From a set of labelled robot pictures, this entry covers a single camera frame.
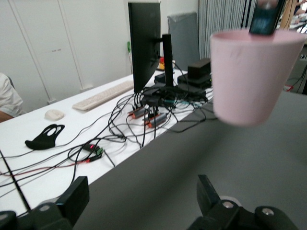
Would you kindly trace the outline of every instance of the computer monitor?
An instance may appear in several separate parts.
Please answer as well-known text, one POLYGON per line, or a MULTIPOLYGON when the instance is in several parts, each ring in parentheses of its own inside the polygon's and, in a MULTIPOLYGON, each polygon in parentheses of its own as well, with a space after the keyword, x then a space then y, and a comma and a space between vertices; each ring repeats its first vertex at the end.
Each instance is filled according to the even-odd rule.
POLYGON ((173 86, 170 34, 161 34, 159 3, 128 3, 134 92, 140 92, 158 67, 160 42, 165 58, 165 83, 173 86))

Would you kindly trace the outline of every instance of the black box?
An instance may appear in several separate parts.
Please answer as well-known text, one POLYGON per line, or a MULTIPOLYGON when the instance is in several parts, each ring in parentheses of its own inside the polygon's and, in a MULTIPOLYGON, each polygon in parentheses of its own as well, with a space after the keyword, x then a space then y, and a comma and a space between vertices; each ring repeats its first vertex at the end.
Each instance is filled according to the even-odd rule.
POLYGON ((200 88, 200 89, 206 89, 211 87, 211 75, 210 74, 205 74, 202 77, 198 79, 191 79, 187 78, 187 74, 181 75, 177 78, 177 83, 178 84, 189 84, 191 86, 200 88))
POLYGON ((203 58, 188 66, 188 78, 190 79, 198 79, 205 74, 210 74, 210 72, 211 66, 209 58, 203 58))

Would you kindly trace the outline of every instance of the gray panel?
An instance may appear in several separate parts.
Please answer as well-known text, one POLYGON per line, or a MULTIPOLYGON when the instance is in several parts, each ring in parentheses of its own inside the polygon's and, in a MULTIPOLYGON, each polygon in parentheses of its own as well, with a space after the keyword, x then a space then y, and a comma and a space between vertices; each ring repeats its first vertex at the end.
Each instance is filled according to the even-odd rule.
POLYGON ((307 68, 306 46, 303 47, 299 57, 297 58, 296 63, 286 83, 287 85, 293 85, 293 89, 291 90, 291 92, 302 93, 306 84, 306 73, 304 71, 305 68, 307 68))
MULTIPOLYGON (((198 174, 208 175, 219 195, 237 198, 247 210, 274 206, 304 229, 306 114, 307 97, 284 92, 261 126, 216 120, 183 133, 168 131, 90 185, 90 202, 74 229, 186 229, 201 214, 198 174)), ((186 118, 192 119, 200 114, 186 118)))
POLYGON ((168 25, 173 59, 182 70, 188 70, 188 65, 200 60, 197 15, 193 12, 168 16, 168 25))

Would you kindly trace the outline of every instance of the person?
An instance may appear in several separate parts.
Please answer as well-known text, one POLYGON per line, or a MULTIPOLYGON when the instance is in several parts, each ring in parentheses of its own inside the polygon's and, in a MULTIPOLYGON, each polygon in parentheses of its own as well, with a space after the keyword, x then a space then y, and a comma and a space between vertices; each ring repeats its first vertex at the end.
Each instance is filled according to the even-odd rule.
POLYGON ((0 73, 0 122, 24 114, 22 104, 23 101, 12 86, 10 79, 0 73))
POLYGON ((303 5, 305 2, 307 2, 307 0, 302 0, 301 2, 297 0, 295 10, 294 10, 294 15, 300 15, 300 14, 306 13, 305 10, 301 9, 301 5, 303 5))

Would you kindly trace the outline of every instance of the black device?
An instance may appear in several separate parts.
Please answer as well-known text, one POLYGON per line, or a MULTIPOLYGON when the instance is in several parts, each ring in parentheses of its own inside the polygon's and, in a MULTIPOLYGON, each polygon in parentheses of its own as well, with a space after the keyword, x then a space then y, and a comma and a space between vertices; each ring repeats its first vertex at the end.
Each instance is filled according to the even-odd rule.
POLYGON ((90 195, 86 176, 78 177, 57 199, 17 217, 13 211, 0 212, 0 230, 72 230, 90 195))
POLYGON ((159 75, 156 75, 154 77, 154 82, 155 83, 164 83, 165 84, 165 73, 161 73, 159 75))
POLYGON ((165 84, 173 87, 171 35, 161 38, 160 3, 128 3, 134 92, 140 92, 159 65, 163 43, 165 84))
POLYGON ((231 200, 221 200, 206 175, 199 175, 197 201, 202 217, 188 230, 298 230, 278 208, 260 206, 255 213, 231 200))
POLYGON ((272 35, 276 29, 285 0, 259 0, 254 10, 249 32, 272 35))
POLYGON ((188 78, 198 79, 211 73, 210 58, 203 58, 197 62, 188 65, 188 78))
POLYGON ((205 74, 199 78, 189 78, 188 74, 181 75, 177 78, 178 85, 187 84, 199 89, 207 89, 211 87, 211 75, 205 74))

